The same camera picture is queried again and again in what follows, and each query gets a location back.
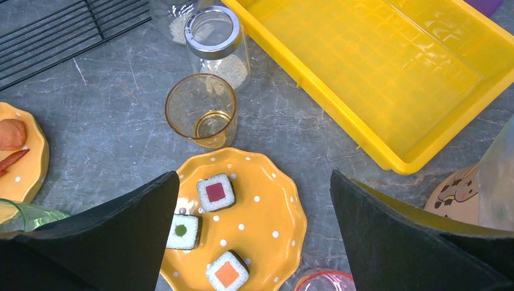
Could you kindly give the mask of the green glass cup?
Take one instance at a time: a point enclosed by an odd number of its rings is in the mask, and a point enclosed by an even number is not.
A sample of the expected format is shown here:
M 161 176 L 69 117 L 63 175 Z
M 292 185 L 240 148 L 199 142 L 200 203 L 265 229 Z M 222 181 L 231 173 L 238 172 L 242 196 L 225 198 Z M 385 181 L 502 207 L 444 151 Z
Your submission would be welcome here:
M 70 215 L 48 207 L 1 198 L 1 233 L 32 230 Z

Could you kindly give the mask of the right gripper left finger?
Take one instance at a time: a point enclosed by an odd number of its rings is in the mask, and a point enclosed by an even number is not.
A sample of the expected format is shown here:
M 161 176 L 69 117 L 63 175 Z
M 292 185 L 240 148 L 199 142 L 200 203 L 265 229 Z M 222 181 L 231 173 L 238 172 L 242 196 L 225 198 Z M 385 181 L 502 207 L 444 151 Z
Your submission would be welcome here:
M 2 290 L 154 290 L 179 177 L 153 181 L 30 232 L 1 235 Z

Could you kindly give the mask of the glass jar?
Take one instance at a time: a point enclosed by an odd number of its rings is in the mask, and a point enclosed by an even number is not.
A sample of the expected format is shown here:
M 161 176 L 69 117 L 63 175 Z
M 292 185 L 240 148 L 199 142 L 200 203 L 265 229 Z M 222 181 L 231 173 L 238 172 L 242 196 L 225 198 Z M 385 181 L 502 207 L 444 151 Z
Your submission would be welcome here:
M 157 29 L 180 45 L 185 45 L 185 23 L 198 7 L 196 0 L 149 0 L 150 14 Z
M 244 29 L 235 12 L 223 5 L 198 9 L 184 27 L 192 73 L 209 73 L 227 81 L 235 91 L 250 81 L 250 61 Z

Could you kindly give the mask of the glass jar back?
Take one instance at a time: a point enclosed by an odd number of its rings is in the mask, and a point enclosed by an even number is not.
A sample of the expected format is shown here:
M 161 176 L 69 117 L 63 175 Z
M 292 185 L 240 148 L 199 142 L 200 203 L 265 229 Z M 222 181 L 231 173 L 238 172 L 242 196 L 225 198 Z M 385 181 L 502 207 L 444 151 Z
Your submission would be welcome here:
M 157 29 L 180 45 L 185 45 L 185 23 L 198 7 L 196 0 L 149 0 L 150 14 Z

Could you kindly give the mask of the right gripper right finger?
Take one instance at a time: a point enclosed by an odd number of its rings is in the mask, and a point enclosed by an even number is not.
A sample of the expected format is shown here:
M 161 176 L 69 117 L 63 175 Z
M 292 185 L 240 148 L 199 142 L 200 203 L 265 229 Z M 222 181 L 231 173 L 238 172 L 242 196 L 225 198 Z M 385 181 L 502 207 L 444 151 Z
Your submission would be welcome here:
M 338 170 L 330 195 L 358 290 L 512 290 L 513 233 L 395 199 Z

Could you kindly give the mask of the amber glass cup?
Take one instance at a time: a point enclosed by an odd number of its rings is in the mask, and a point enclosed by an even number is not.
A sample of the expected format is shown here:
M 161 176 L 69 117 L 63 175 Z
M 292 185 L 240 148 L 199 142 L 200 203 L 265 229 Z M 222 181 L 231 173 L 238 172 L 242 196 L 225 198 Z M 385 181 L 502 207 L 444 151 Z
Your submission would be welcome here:
M 232 86 L 210 73 L 194 74 L 177 82 L 164 105 L 165 118 L 175 133 L 210 150 L 233 142 L 237 109 Z

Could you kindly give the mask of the pink glass cup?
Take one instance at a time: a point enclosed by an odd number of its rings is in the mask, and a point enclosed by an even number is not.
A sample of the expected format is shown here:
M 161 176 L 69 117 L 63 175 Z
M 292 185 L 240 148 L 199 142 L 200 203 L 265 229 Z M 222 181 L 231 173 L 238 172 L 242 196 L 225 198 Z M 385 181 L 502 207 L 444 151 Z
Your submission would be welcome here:
M 298 279 L 294 291 L 355 291 L 353 277 L 345 272 L 331 269 L 309 269 Z

